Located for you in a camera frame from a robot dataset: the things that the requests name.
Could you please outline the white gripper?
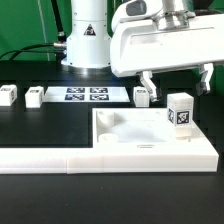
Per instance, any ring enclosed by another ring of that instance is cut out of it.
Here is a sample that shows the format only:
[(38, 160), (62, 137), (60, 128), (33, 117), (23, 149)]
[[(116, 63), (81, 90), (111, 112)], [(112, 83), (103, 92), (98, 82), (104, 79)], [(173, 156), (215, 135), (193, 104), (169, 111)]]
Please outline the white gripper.
[(189, 28), (159, 31), (151, 20), (120, 24), (111, 40), (110, 63), (117, 77), (140, 74), (152, 102), (161, 99), (161, 90), (152, 82), (152, 72), (199, 66), (199, 96), (210, 92), (213, 64), (224, 62), (224, 14), (197, 16)]

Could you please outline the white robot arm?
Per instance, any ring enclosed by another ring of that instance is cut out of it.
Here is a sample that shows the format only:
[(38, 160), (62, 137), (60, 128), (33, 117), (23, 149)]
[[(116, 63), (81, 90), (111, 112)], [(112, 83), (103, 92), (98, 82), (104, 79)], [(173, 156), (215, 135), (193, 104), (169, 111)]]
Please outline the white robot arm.
[(210, 91), (215, 65), (224, 65), (224, 13), (197, 15), (193, 0), (128, 0), (106, 24), (106, 0), (71, 0), (67, 68), (109, 67), (118, 77), (138, 75), (153, 101), (155, 73), (197, 68), (199, 94)]

